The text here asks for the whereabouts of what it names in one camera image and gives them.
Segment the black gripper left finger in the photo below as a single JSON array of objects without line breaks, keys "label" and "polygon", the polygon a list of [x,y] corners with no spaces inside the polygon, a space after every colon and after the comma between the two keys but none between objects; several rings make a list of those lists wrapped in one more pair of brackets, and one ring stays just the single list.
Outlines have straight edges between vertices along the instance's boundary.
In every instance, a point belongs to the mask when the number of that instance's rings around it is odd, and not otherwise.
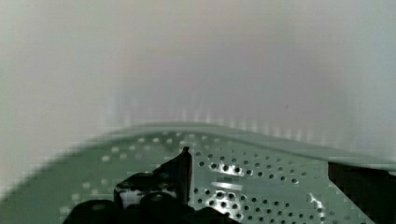
[{"label": "black gripper left finger", "polygon": [[189,206],[192,156],[187,147],[150,172],[131,175],[112,200],[76,205],[63,224],[239,224],[214,208]]}]

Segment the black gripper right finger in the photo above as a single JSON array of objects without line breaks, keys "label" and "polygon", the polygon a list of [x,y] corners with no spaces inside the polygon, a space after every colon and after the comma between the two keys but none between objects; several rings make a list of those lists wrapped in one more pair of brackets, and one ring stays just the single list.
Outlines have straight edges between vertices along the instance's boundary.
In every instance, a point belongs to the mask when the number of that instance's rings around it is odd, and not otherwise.
[{"label": "black gripper right finger", "polygon": [[384,170],[329,162],[328,177],[375,224],[395,224],[394,175]]}]

